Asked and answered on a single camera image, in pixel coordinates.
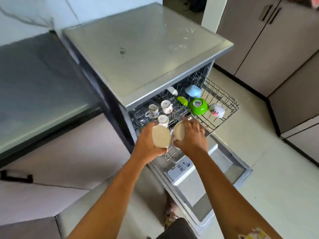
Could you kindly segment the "person's right hand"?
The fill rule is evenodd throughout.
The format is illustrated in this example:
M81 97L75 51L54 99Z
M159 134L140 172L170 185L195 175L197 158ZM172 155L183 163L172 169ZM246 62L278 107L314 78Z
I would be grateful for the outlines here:
M205 136L185 136L182 141L174 141L174 146L181 149L182 152L191 160L208 154L208 141Z

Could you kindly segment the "large green bowl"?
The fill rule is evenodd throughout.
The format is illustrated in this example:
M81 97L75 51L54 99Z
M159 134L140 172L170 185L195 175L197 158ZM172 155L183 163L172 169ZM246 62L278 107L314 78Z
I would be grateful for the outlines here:
M192 114L196 116L204 115L208 111L208 104L202 98L194 98L189 103L189 108Z

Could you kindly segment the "cream ceramic cup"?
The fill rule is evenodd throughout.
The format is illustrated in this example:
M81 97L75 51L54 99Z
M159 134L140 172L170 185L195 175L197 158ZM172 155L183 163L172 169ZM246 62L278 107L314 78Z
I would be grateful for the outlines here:
M171 142L170 130L163 125L155 125L152 129L152 140L158 148L169 148Z
M185 127L183 121L180 121L176 124L171 134L171 144L173 145L174 141L182 141L185 137Z

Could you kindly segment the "person's left forearm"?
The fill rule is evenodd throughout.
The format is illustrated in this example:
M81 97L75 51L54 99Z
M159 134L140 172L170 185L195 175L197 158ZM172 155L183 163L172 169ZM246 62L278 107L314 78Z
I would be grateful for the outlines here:
M145 165L157 156L133 153L67 239L117 239L135 183Z

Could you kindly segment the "floral clothing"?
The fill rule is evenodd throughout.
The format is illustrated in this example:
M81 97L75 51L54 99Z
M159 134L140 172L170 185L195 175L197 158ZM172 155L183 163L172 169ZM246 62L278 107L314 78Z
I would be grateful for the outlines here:
M167 195L165 204L164 230L166 230L174 221L176 221L179 218L175 213L175 210L177 209L177 204L169 195Z

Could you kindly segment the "light blue bowl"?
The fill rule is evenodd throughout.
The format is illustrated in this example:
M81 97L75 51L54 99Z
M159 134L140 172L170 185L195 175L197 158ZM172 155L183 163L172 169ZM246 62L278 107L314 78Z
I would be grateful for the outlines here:
M185 92L193 98L200 98L202 95L201 88L197 87L196 85L189 85L185 88Z

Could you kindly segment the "beige low cabinet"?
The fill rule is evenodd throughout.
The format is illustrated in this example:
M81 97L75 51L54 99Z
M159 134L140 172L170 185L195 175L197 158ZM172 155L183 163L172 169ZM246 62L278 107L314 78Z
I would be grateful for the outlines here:
M319 50L268 99L277 136L319 168Z

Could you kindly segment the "silver dishwasher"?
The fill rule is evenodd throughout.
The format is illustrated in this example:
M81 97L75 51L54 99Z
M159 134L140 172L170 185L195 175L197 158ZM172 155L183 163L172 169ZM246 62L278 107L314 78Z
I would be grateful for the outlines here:
M211 69L234 46L156 2L63 29L62 37L129 153L137 140L129 111Z

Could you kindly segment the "beige cabinet door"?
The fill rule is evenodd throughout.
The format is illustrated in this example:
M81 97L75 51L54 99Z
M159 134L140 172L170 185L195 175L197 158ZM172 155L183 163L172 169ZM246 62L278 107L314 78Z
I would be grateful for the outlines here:
M282 7L269 25L276 9ZM319 49L319 10L282 0L235 77L268 97Z
M218 58L215 64L235 75L279 2L280 0L228 0L217 34L234 46L231 51ZM273 4L273 8L265 21L261 22L258 18L267 4Z

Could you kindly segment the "pink cloth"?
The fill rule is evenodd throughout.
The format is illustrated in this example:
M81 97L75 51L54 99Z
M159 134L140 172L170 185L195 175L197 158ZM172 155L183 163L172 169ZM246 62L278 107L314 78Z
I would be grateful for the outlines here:
M289 1L298 3L302 6L306 6L312 9L319 8L319 0L289 0Z

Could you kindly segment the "dark grey shorts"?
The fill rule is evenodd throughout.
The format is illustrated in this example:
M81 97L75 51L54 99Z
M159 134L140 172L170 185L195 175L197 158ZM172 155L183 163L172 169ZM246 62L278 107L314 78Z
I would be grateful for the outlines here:
M188 221L183 217L179 217L169 222L165 221L164 232L156 239L198 239L193 232Z

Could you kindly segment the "small white printed cup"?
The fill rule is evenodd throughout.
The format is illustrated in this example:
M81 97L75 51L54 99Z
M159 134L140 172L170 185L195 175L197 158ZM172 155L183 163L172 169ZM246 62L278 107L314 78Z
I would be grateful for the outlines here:
M161 102L161 108L162 108L162 112L164 114L170 114L173 112L173 106L172 106L171 101L169 101L169 100L163 100Z
M168 124L169 124L169 117L168 116L159 115L157 120L158 120L159 125L162 125L162 126L168 128Z
M155 104L150 104L148 106L148 111L145 113L145 117L157 119L159 117L159 107Z

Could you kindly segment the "person's right forearm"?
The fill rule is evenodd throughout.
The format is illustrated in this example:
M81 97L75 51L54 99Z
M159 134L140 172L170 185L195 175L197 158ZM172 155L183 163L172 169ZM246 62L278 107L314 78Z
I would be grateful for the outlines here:
M248 238L255 229L263 230L270 239L283 239L233 186L207 151L198 147L182 151L201 178L225 239Z

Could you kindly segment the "grey detergent dispenser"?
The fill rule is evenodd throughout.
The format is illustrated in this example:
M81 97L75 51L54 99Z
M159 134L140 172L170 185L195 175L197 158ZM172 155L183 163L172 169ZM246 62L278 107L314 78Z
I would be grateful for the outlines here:
M166 179L173 185L179 185L195 169L193 162L189 157L184 156L169 170L164 172Z

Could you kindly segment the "white cup with red print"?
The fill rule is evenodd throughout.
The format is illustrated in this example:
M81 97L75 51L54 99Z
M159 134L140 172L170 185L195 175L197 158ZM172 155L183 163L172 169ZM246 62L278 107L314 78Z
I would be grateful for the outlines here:
M223 108L222 105L220 105L218 103L213 103L213 104L209 105L208 111L211 112L211 114L213 114L214 116L216 116L218 118L223 118L223 116L225 114L225 109Z

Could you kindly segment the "open dishwasher door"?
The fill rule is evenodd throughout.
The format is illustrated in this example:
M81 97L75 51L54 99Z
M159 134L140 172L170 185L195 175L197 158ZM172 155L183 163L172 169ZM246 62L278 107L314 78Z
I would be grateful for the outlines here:
M217 136L212 134L207 139L210 157L233 186L239 188L253 170ZM214 211L196 168L177 186L173 186L166 179L164 172L180 161L174 163L173 160L169 160L170 152L177 152L176 159L181 160L185 156L175 147L171 147L166 156L158 156L148 166L179 206L193 229L201 233L214 217Z

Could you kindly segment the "dark steel counter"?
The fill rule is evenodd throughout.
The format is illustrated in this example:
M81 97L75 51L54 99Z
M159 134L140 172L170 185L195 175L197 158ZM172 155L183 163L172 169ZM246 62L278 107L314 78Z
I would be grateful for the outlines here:
M0 46L0 168L101 113L54 32Z

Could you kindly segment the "person's left hand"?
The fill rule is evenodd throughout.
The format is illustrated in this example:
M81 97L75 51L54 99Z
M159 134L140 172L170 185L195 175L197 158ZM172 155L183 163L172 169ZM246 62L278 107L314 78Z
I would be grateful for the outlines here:
M152 129L156 123L148 123L138 136L135 143L131 158L140 159L145 163L149 163L157 157L157 147L152 140Z

